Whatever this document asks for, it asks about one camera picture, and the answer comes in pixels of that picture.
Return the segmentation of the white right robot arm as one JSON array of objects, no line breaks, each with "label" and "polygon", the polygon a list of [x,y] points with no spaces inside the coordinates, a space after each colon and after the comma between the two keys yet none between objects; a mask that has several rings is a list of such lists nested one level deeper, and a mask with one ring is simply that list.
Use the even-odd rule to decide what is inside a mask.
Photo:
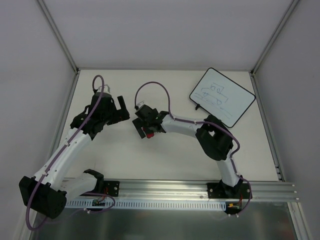
[{"label": "white right robot arm", "polygon": [[139,136],[151,138],[155,133],[175,133],[195,138],[204,153],[216,161],[221,180],[207,184],[207,195],[210,199],[252,199],[252,188],[249,182],[237,172],[233,155],[233,142],[238,151],[239,142],[215,116],[209,115],[204,120],[190,120],[175,117],[168,111],[158,111],[146,104],[135,107],[137,116],[132,121]]}]

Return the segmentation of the red bone-shaped eraser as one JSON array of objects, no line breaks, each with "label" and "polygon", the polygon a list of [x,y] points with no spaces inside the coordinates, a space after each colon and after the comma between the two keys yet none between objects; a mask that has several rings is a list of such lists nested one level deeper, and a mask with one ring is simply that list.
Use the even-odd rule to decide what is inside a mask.
[{"label": "red bone-shaped eraser", "polygon": [[154,133],[148,133],[148,134],[146,134],[146,137],[147,137],[148,139],[152,138],[153,136],[154,136]]}]

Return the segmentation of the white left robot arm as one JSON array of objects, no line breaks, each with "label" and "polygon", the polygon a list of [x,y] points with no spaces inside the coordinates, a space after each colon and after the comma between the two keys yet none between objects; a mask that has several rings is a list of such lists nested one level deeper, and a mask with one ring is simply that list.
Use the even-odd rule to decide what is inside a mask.
[{"label": "white left robot arm", "polygon": [[105,126],[117,124],[130,118],[123,96],[118,96],[117,109],[113,97],[97,91],[91,103],[74,117],[65,140],[44,166],[32,177],[24,176],[19,189],[26,211],[34,210],[50,219],[57,218],[71,201],[83,194],[98,196],[104,192],[104,175],[85,170],[80,176],[64,183],[78,153],[90,144]]}]

